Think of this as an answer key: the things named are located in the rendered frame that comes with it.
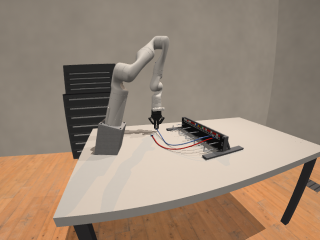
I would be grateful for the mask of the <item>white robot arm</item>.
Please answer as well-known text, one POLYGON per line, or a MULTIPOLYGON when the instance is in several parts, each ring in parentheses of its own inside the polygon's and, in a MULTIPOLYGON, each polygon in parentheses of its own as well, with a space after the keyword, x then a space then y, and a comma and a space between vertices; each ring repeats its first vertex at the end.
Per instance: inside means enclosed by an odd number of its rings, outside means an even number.
POLYGON ((152 95, 151 109, 165 111, 161 105, 163 85, 159 80, 163 77, 164 63, 169 48, 167 36, 155 36, 148 44, 136 53, 136 62, 133 64, 117 63, 113 69, 111 80, 111 92, 107 106, 105 124, 119 127, 122 125, 125 106, 129 91, 124 87, 123 82, 132 82, 140 71, 154 58, 156 49, 161 49, 161 55, 153 68, 153 76, 150 82, 152 95))

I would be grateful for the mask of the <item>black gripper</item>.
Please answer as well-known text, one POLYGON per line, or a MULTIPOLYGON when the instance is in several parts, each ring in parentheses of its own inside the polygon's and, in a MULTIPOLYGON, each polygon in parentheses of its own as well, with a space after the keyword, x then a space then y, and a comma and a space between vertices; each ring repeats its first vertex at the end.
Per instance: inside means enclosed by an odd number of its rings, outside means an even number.
POLYGON ((154 129, 158 130, 159 129, 159 124, 161 124, 165 118, 162 116, 162 111, 153 111, 153 110, 151 110, 151 117, 149 117, 148 119, 154 125, 154 129), (152 122, 152 119, 153 119, 154 122, 152 122), (157 125, 156 125, 156 121, 157 121, 157 125))

